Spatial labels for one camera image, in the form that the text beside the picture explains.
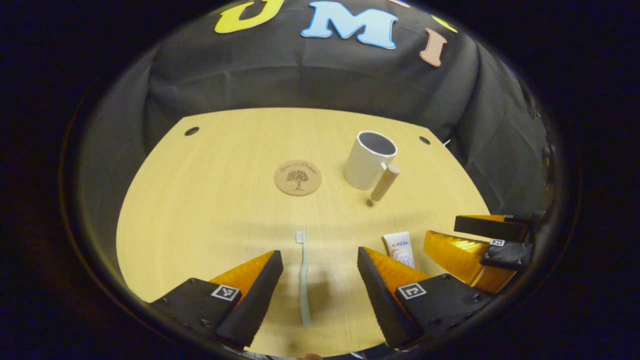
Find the wooden cylinder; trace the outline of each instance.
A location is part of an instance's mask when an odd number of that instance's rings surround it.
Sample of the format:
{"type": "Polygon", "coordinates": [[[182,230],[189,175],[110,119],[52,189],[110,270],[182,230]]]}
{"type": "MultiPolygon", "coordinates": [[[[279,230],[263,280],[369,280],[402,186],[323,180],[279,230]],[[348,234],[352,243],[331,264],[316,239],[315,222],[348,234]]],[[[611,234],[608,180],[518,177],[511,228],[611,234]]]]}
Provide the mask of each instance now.
{"type": "Polygon", "coordinates": [[[378,184],[371,192],[371,200],[380,201],[383,196],[387,193],[387,190],[391,187],[391,184],[394,183],[398,175],[400,174],[400,168],[395,166],[394,164],[387,165],[387,169],[382,173],[380,180],[378,180],[378,184]]]}

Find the foam letter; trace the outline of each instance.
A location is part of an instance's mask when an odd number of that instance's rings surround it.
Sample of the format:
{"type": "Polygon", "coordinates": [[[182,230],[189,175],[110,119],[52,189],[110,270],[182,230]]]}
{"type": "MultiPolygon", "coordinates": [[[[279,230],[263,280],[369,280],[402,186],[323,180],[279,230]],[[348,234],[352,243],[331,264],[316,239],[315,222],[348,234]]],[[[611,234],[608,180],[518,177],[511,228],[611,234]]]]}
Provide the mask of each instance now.
{"type": "Polygon", "coordinates": [[[220,20],[216,24],[217,33],[233,33],[234,31],[244,30],[258,26],[273,18],[279,11],[284,0],[262,0],[264,8],[262,11],[250,18],[240,20],[240,15],[247,7],[251,6],[253,2],[235,6],[231,9],[225,10],[220,14],[220,20]]]}
{"type": "Polygon", "coordinates": [[[442,53],[442,47],[447,43],[447,39],[429,28],[427,28],[427,32],[429,33],[429,42],[426,49],[420,53],[420,57],[433,66],[440,66],[442,64],[440,54],[442,53]]]}
{"type": "Polygon", "coordinates": [[[391,27],[398,18],[382,10],[368,9],[354,16],[340,3],[333,1],[313,1],[309,6],[315,8],[314,17],[302,36],[310,38],[328,38],[333,32],[328,29],[329,21],[341,38],[348,38],[361,27],[364,32],[357,39],[365,44],[395,49],[391,41],[391,27]]]}

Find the white mug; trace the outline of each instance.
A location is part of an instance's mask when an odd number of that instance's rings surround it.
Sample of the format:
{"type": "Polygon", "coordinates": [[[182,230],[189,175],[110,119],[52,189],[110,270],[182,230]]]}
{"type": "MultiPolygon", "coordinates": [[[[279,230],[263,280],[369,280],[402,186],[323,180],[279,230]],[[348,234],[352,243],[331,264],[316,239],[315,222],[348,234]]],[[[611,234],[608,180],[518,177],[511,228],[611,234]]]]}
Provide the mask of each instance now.
{"type": "Polygon", "coordinates": [[[344,179],[354,188],[371,189],[396,154],[397,147],[391,139],[375,131],[361,131],[344,166],[344,179]]]}

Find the light wood surface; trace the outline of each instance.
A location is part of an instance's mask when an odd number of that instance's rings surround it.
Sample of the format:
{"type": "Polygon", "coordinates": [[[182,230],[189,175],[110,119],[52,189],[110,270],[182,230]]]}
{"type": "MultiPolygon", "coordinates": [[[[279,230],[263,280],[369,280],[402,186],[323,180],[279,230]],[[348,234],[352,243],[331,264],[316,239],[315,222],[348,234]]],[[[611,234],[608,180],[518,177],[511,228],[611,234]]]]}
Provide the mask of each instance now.
{"type": "Polygon", "coordinates": [[[457,234],[460,214],[489,212],[460,164],[424,127],[343,111],[232,110],[186,117],[158,143],[127,192],[116,244],[127,285],[149,302],[190,277],[208,281],[280,250],[284,271],[247,350],[334,356],[384,342],[356,266],[358,246],[386,252],[384,234],[409,231],[416,267],[439,275],[442,268],[422,251],[425,232],[457,234]],[[185,136],[194,126],[200,130],[185,136]],[[372,206],[371,191],[351,187],[342,175],[361,130],[391,138],[402,169],[372,206]],[[320,169],[314,193],[294,197],[278,189],[274,171],[288,160],[320,169]],[[301,324],[302,245],[295,240],[305,226],[311,327],[301,324]]]}

